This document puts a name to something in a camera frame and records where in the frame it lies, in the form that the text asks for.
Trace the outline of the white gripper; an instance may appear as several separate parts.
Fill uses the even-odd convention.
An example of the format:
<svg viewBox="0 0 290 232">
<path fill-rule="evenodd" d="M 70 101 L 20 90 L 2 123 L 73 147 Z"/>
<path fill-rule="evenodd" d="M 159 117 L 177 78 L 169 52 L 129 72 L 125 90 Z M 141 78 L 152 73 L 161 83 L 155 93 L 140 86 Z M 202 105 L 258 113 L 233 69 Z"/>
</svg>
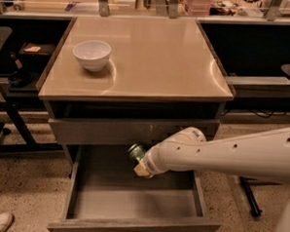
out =
<svg viewBox="0 0 290 232">
<path fill-rule="evenodd" d="M 152 177 L 165 173 L 167 167 L 159 155 L 158 147 L 153 146 L 146 151 L 143 163 L 137 164 L 133 170 L 138 176 Z"/>
</svg>

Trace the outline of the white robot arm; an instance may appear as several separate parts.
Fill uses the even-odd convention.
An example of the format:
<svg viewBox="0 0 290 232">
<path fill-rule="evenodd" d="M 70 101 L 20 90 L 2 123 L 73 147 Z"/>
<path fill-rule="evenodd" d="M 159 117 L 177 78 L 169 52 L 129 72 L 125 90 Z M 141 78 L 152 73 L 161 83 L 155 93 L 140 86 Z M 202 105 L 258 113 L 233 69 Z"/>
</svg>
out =
<svg viewBox="0 0 290 232">
<path fill-rule="evenodd" d="M 290 185 L 290 128 L 209 141 L 189 127 L 147 150 L 134 144 L 127 153 L 139 176 L 208 170 Z"/>
</svg>

